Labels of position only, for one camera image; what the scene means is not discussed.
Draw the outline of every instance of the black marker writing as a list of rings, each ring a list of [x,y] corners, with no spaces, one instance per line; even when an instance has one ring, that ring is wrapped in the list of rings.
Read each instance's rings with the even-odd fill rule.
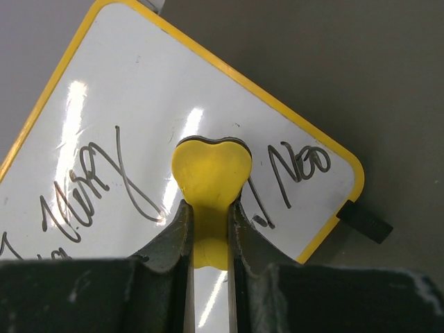
[[[278,168],[276,167],[275,157],[279,160],[281,165],[285,168],[285,170],[287,171],[287,173],[290,175],[291,179],[293,179],[294,182],[300,182],[301,180],[308,180],[311,177],[313,177],[314,172],[316,170],[315,166],[318,167],[319,171],[325,173],[330,170],[332,164],[327,152],[324,151],[322,148],[305,146],[304,148],[302,148],[299,154],[295,155],[292,147],[288,142],[281,142],[280,144],[283,145],[285,148],[287,148],[290,155],[290,160],[293,170],[291,170],[289,165],[285,162],[284,158],[279,154],[276,148],[271,145],[268,146],[268,156],[270,157],[271,167],[273,168],[273,172],[276,176],[276,180],[279,185],[279,189],[284,199],[285,205],[287,206],[287,208],[291,208],[289,198],[287,196],[287,193],[285,192],[284,184],[282,184]],[[318,153],[324,156],[326,166],[322,165]],[[303,162],[306,160],[310,161],[310,172],[308,174],[304,173]]]
[[[331,161],[330,157],[327,154],[326,151],[324,151],[322,148],[319,147],[311,147],[311,146],[305,146],[300,150],[298,154],[295,154],[293,152],[293,148],[288,142],[281,142],[281,145],[283,145],[290,155],[291,160],[291,166],[293,167],[293,170],[291,167],[285,162],[284,158],[279,154],[278,150],[268,145],[268,156],[270,158],[271,167],[273,169],[273,172],[275,174],[277,184],[279,185],[279,189],[281,192],[281,195],[284,199],[285,205],[288,209],[291,208],[291,204],[289,201],[289,198],[287,196],[287,193],[285,192],[284,184],[282,183],[278,168],[276,167],[276,161],[275,158],[279,160],[281,165],[284,167],[284,169],[287,171],[287,173],[290,175],[291,179],[295,182],[301,182],[302,180],[308,180],[311,177],[313,177],[314,172],[316,170],[316,167],[319,169],[319,171],[325,173],[328,172],[331,168]],[[323,166],[323,163],[319,157],[319,153],[325,158],[325,166]],[[309,160],[310,162],[310,171],[309,173],[304,172],[304,161]],[[275,228],[275,224],[272,222],[270,215],[266,211],[264,204],[262,203],[261,198],[259,197],[259,194],[257,193],[255,184],[253,182],[253,179],[249,177],[248,184],[250,185],[251,191],[253,193],[253,196],[255,197],[255,200],[257,204],[259,205],[259,208],[264,215],[265,219],[260,217],[259,215],[254,214],[252,220],[256,222],[257,224],[261,225],[262,227],[268,226],[271,229]]]
[[[274,229],[275,224],[271,221],[270,216],[268,215],[267,211],[265,210],[264,204],[262,203],[262,200],[256,191],[255,183],[253,183],[253,179],[251,179],[251,177],[248,177],[248,185],[250,185],[253,196],[255,197],[255,200],[256,200],[257,204],[259,205],[259,208],[260,208],[262,214],[265,216],[265,220],[264,220],[262,217],[255,214],[255,215],[253,215],[253,221],[260,224],[262,227],[266,227],[268,225],[271,229]]]
[[[6,231],[3,232],[3,234],[1,235],[0,257],[3,255],[5,247],[8,248],[8,250],[17,259],[23,260],[23,257],[21,255],[19,255],[16,250],[14,250],[14,248],[12,247],[10,242],[8,241],[8,233]],[[58,250],[54,250],[54,251],[51,252],[51,258],[52,259],[57,259],[58,257],[61,258],[61,259],[72,259],[70,256],[68,256],[68,254],[66,253],[66,251],[63,248],[58,248]],[[42,259],[42,256],[41,255],[37,255],[37,258],[38,259]]]
[[[8,250],[11,251],[17,259],[23,260],[23,258],[12,248],[11,244],[9,243],[8,233],[6,231],[1,235],[0,257],[3,254],[5,247],[7,247]]]
[[[92,217],[94,216],[95,211],[91,199],[85,190],[85,186],[89,188],[98,199],[102,198],[102,194],[100,193],[99,189],[102,189],[103,191],[110,190],[110,187],[97,176],[96,158],[98,158],[99,155],[103,157],[122,177],[126,192],[135,209],[145,219],[154,222],[161,221],[161,219],[149,216],[147,213],[145,213],[134,199],[133,190],[137,192],[147,203],[149,203],[149,205],[154,208],[159,216],[164,216],[164,212],[126,175],[121,153],[120,128],[118,126],[116,126],[116,148],[118,164],[98,144],[95,144],[94,142],[90,142],[87,146],[83,146],[80,148],[79,159],[83,171],[83,176],[77,176],[74,171],[71,170],[69,172],[69,179],[78,186],[78,188],[75,188],[73,190],[73,198],[80,205],[83,211],[82,214],[86,216],[86,219],[82,219],[80,214],[73,208],[66,195],[62,192],[60,185],[57,181],[55,181],[55,199],[57,201],[58,211],[64,223],[58,221],[55,214],[49,208],[45,198],[43,196],[40,196],[40,205],[42,208],[42,230],[44,232],[48,230],[48,220],[50,219],[52,223],[54,223],[55,226],[61,231],[61,233],[63,233],[63,235],[66,236],[66,238],[68,238],[70,241],[74,243],[81,242],[82,237],[70,223],[69,214],[71,214],[75,218],[75,220],[79,222],[82,226],[90,227],[93,222]],[[86,161],[89,162],[89,169],[87,168]]]

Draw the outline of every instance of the gray background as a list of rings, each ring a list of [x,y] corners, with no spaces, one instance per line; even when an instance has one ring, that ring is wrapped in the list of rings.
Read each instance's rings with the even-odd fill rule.
[[[0,159],[92,0],[0,0]],[[360,202],[395,229],[339,225],[310,264],[406,266],[444,289],[444,2],[166,0],[161,16],[350,149]]]

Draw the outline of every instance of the yellow frame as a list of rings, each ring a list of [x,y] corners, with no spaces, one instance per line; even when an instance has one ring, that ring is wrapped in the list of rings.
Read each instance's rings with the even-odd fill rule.
[[[305,132],[309,133],[315,137],[318,141],[322,142],[329,149],[334,151],[337,155],[341,156],[344,160],[350,163],[355,173],[355,184],[353,189],[348,196],[348,199],[354,201],[356,200],[364,188],[364,170],[359,160],[347,149],[342,147],[340,144],[335,142],[332,138],[328,137],[325,133],[321,132],[319,129],[311,125],[308,121],[303,119],[301,116],[296,114],[290,108],[288,108],[283,103],[279,102],[276,98],[271,96],[268,92],[264,91],[262,88],[254,84],[252,81],[248,80],[245,76],[240,74],[238,71],[234,70],[232,67],[224,63],[221,59],[216,57],[214,54],[204,49],[201,45],[193,41],[190,37],[186,36],[184,33],[180,32],[177,28],[172,26],[170,23],[163,20],[163,18],[157,16],[154,12],[151,12],[147,7],[137,2],[136,0],[97,0],[93,3],[82,24],[78,28],[76,34],[74,35],[68,49],[59,62],[58,66],[55,68],[53,75],[46,84],[40,98],[37,100],[31,114],[29,115],[24,127],[19,133],[19,137],[16,139],[15,143],[12,145],[6,159],[3,161],[0,167],[0,183],[2,182],[6,172],[9,170],[12,162],[17,156],[20,148],[28,137],[29,132],[37,121],[41,111],[43,110],[46,102],[48,101],[52,91],[58,84],[58,81],[62,77],[65,69],[67,68],[69,62],[74,56],[78,46],[82,42],[84,36],[88,32],[90,26],[94,22],[95,17],[98,15],[100,10],[111,3],[123,3],[132,9],[136,10],[140,15],[144,16],[156,26],[161,28],[163,31],[170,34],[172,37],[176,38],[179,42],[184,44],[186,47],[191,49],[194,53],[198,54],[200,57],[204,58],[206,61],[211,63],[213,66],[217,67],[223,73],[231,77],[233,80],[237,81],[240,85],[244,86],[247,90],[252,92],[254,95],[259,97],[265,103],[270,105],[273,109],[280,112],[284,117],[291,120],[295,125],[302,128]],[[308,258],[313,254],[313,252],[318,248],[318,246],[323,242],[326,236],[333,230],[334,226],[339,222],[336,218],[336,213],[327,221],[327,223],[322,227],[319,233],[312,239],[310,244],[303,250],[303,252],[296,258],[296,261],[304,264]]]

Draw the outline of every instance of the whiteboard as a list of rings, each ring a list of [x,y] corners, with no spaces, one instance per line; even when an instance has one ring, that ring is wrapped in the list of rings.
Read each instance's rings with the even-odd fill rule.
[[[131,255],[176,212],[182,194],[171,157],[190,135],[245,141],[271,223],[264,224],[249,184],[241,197],[246,214],[258,216],[258,231],[301,263],[364,184],[355,156],[163,19],[136,1],[100,0],[1,166],[0,259]],[[276,154],[272,167],[275,151],[292,168],[281,142],[294,155],[305,152],[298,166],[304,174],[314,168],[309,179],[292,169],[293,181]],[[318,152],[303,161],[306,146]],[[227,332],[226,272],[201,268],[195,280],[196,329]]]

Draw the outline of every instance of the clamp jaw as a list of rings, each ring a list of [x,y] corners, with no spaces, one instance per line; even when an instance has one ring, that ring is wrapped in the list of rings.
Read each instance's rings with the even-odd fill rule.
[[[405,269],[301,266],[246,218],[251,154],[190,137],[173,156],[184,200],[128,259],[6,262],[3,332],[194,332],[194,269],[228,270],[230,332],[444,332],[443,298]]]

